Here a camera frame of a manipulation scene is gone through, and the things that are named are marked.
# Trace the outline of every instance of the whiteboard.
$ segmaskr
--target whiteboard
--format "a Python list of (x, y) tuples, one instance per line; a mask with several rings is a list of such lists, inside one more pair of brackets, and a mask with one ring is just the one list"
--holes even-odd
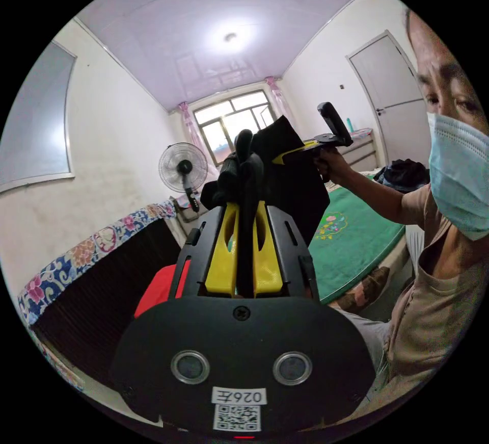
[(20, 87), (0, 140), (0, 192), (74, 177), (66, 100), (75, 60), (52, 42)]

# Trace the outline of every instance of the sticker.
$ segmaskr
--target sticker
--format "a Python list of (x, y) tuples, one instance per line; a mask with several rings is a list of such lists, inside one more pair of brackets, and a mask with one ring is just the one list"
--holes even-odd
[(216, 405), (213, 430), (260, 432), (260, 405)]
[(212, 388), (211, 403), (223, 405), (266, 405), (266, 388)]

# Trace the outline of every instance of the surgical mask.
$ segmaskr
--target surgical mask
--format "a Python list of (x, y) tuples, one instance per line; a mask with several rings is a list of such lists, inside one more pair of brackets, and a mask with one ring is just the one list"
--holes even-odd
[(489, 137), (456, 119), (428, 113), (429, 175), (438, 209), (470, 240), (489, 234)]

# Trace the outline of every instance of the fan grille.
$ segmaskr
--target fan grille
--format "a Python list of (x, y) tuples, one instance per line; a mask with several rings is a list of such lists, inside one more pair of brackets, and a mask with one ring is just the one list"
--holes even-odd
[(177, 193), (185, 192), (182, 176), (177, 171), (177, 166), (182, 160), (188, 160), (192, 164), (192, 170), (187, 176), (192, 189), (198, 189), (207, 177), (208, 164), (202, 150), (192, 143), (170, 145), (159, 159), (158, 171), (164, 184)]

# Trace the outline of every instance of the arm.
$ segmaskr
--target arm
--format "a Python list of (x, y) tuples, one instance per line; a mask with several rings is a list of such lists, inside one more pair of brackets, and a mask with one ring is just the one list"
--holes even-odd
[(355, 172), (336, 150), (322, 150), (315, 161), (319, 172), (365, 201), (376, 213), (402, 225), (424, 229), (424, 204), (429, 186), (402, 194)]
[(404, 214), (402, 199), (404, 195), (350, 169), (341, 184), (355, 196), (365, 201), (376, 213), (387, 220), (403, 225), (410, 224), (409, 215)]

